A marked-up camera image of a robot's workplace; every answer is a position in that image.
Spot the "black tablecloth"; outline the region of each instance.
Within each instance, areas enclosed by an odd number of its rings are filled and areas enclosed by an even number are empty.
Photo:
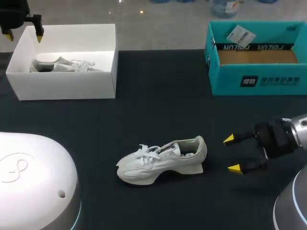
[[[9,55],[2,54],[5,69]],[[276,197],[307,155],[271,161],[266,172],[229,173],[256,156],[255,143],[223,146],[232,131],[307,112],[307,97],[213,97],[203,50],[122,51],[117,98],[20,102],[0,77],[0,130],[43,135],[63,145],[82,185],[84,229],[272,230]],[[116,163],[139,144],[203,136],[204,173],[162,174],[151,186],[117,178]]]

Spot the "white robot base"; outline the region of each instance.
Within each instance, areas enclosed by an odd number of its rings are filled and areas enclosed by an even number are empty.
[[[0,230],[80,230],[75,164],[57,142],[0,132]]]
[[[276,230],[307,230],[307,166],[302,169],[276,199],[273,222]]]

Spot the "teal cardboard box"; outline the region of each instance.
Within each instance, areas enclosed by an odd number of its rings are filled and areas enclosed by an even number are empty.
[[[227,39],[237,25],[246,47]],[[214,95],[307,95],[307,24],[209,22],[205,60]]]

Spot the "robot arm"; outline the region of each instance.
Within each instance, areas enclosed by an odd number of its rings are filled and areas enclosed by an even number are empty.
[[[1,0],[0,1],[0,27],[10,41],[14,36],[11,29],[21,27],[24,22],[31,22],[35,26],[38,42],[41,42],[44,35],[41,15],[30,15],[27,0]]]
[[[247,132],[233,133],[224,144],[230,146],[254,138],[260,149],[256,161],[246,161],[228,167],[235,173],[246,174],[254,170],[265,170],[267,160],[294,152],[297,148],[307,150],[307,114],[293,119],[279,119],[274,122],[256,124]]]

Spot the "tiled floor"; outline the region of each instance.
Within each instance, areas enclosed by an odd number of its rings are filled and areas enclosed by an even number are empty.
[[[204,48],[212,15],[206,0],[154,4],[149,0],[28,0],[31,13],[43,24],[116,23],[121,50]],[[232,20],[306,20],[307,0],[279,0],[275,4],[245,0]],[[24,30],[14,30],[15,41],[0,36],[0,52],[10,52]]]

